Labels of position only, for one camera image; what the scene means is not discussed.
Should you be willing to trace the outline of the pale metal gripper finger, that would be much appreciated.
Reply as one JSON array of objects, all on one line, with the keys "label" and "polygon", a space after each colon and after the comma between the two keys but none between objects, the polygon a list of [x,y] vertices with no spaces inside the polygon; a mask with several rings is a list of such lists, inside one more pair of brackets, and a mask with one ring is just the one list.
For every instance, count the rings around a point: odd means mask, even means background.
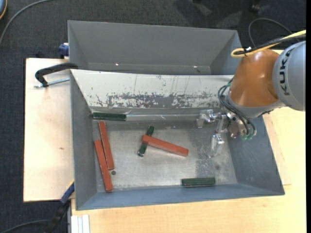
[{"label": "pale metal gripper finger", "polygon": [[215,157],[219,155],[221,149],[225,146],[225,140],[221,133],[215,133],[210,140],[209,157]]},{"label": "pale metal gripper finger", "polygon": [[212,109],[201,110],[197,118],[197,127],[202,128],[205,123],[213,123],[218,120],[221,113],[215,113]]}]

